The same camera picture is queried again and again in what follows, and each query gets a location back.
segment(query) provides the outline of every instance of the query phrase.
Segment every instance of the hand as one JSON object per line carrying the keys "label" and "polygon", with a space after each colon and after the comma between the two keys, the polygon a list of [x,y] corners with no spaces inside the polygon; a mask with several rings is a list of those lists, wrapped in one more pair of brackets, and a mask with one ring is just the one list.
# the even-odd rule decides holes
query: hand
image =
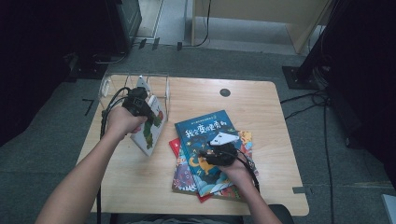
{"label": "hand", "polygon": [[128,133],[137,133],[140,131],[140,124],[148,118],[145,116],[133,116],[127,109],[122,106],[113,108],[107,119],[106,133],[113,133],[120,140]]}
{"label": "hand", "polygon": [[[238,153],[238,157],[242,161],[247,161],[241,153]],[[246,185],[253,185],[252,178],[241,161],[235,160],[230,166],[219,166],[219,168],[238,188],[242,189]]]}

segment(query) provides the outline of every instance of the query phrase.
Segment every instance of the human arm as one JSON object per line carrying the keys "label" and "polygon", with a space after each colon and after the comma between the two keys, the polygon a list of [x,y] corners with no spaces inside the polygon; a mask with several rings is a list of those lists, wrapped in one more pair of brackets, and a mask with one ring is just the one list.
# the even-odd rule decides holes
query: human arm
{"label": "human arm", "polygon": [[146,119],[121,106],[111,110],[102,139],[51,193],[35,223],[84,223],[116,146]]}
{"label": "human arm", "polygon": [[236,160],[227,167],[220,166],[220,170],[230,178],[244,196],[254,223],[281,223],[257,191],[247,168],[241,161]]}

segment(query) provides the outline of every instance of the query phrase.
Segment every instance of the gray carpet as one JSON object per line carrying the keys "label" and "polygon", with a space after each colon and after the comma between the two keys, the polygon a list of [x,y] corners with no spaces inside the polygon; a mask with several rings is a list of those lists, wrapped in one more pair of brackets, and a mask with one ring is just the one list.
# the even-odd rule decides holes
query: gray carpet
{"label": "gray carpet", "polygon": [[[289,90],[281,66],[299,66],[301,56],[151,45],[133,49],[107,72],[157,73],[171,77],[266,80],[280,100],[312,91]],[[59,181],[74,167],[98,105],[100,80],[62,83],[29,128],[0,148],[0,223],[33,223]],[[87,115],[89,102],[95,100]],[[285,117],[312,105],[310,98],[282,105]],[[381,194],[395,195],[382,164],[366,150],[349,149],[343,129],[327,108],[335,223],[388,223]],[[287,120],[290,139],[307,191],[310,213],[296,223],[330,223],[330,178],[324,146],[323,107]],[[95,223],[94,214],[87,223]]]}

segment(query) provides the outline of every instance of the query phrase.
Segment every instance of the picture book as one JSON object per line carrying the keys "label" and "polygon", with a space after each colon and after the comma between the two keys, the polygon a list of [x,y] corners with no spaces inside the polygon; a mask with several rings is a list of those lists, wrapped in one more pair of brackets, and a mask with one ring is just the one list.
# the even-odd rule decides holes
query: picture book
{"label": "picture book", "polygon": [[141,130],[138,133],[131,134],[131,138],[147,156],[150,156],[166,122],[166,111],[155,95],[151,95],[148,105],[153,113],[140,125]]}
{"label": "picture book", "polygon": [[[209,164],[200,156],[200,151],[211,150],[208,142],[218,133],[238,135],[225,110],[203,115],[198,118],[175,123],[185,162],[188,164],[193,182],[200,196],[213,194],[232,185],[227,175],[219,167]],[[240,148],[242,141],[233,142]]]}
{"label": "picture book", "polygon": [[[239,150],[250,158],[252,156],[252,138],[251,132],[238,132],[239,137],[242,141],[242,145]],[[184,156],[183,149],[180,148],[180,140],[174,139],[169,142],[170,147],[175,153],[177,157],[177,166],[175,169],[174,181],[172,184],[172,189],[176,192],[181,193],[191,193],[197,194],[198,199],[203,202],[213,196],[213,198],[221,198],[221,199],[230,199],[230,200],[241,200],[243,197],[239,194],[238,188],[236,186],[230,186],[226,189],[221,189],[212,194],[208,194],[204,197],[200,197],[197,193],[197,188],[195,186],[195,182],[191,181],[191,171],[189,165],[186,163],[186,157]]]}

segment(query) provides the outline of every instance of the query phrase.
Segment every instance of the blue book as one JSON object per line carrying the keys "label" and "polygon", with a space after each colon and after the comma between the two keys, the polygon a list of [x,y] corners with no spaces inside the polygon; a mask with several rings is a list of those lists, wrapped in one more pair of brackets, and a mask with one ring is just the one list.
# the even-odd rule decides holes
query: blue book
{"label": "blue book", "polygon": [[[203,197],[230,187],[233,183],[227,175],[219,167],[208,164],[200,156],[201,150],[212,149],[208,142],[213,140],[218,133],[238,136],[238,131],[225,110],[175,123],[175,127],[199,195]],[[240,148],[242,141],[239,139],[233,142],[233,145],[235,148]]]}

